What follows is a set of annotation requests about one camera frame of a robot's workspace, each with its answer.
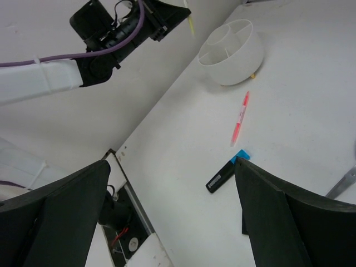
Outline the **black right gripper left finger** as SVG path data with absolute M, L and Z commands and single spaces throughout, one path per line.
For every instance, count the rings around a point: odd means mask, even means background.
M 110 174 L 106 160 L 1 202 L 1 266 L 85 266 Z

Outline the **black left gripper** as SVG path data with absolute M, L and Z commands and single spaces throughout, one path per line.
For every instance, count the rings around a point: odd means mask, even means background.
M 147 38 L 161 41 L 166 31 L 173 30 L 189 17 L 189 8 L 174 6 L 162 1 L 143 1 L 144 22 L 132 39 L 141 44 Z M 86 44 L 87 52 L 114 47 L 131 35 L 138 26 L 138 1 L 118 1 L 111 17 L 100 1 L 89 1 L 70 18 L 70 25 Z

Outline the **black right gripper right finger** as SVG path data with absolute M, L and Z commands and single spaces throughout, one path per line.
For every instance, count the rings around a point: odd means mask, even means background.
M 355 205 L 237 158 L 235 181 L 256 266 L 355 266 Z

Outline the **yellow thin highlighter pen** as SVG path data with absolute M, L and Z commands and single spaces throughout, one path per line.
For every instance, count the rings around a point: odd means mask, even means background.
M 185 8 L 189 8 L 187 0 L 183 0 L 183 3 L 184 3 L 184 7 Z M 192 16 L 189 15 L 187 20 L 188 20 L 188 23 L 189 23 L 191 34 L 192 34 L 193 37 L 195 37 L 195 30 L 194 30 L 194 24 L 193 24 L 193 21 L 192 21 Z

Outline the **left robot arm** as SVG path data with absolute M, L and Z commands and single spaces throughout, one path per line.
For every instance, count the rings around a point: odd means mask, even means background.
M 191 10 L 162 1 L 129 1 L 129 12 L 112 17 L 100 1 L 88 1 L 70 25 L 86 52 L 1 63 L 1 105 L 107 82 L 148 38 L 161 41 Z

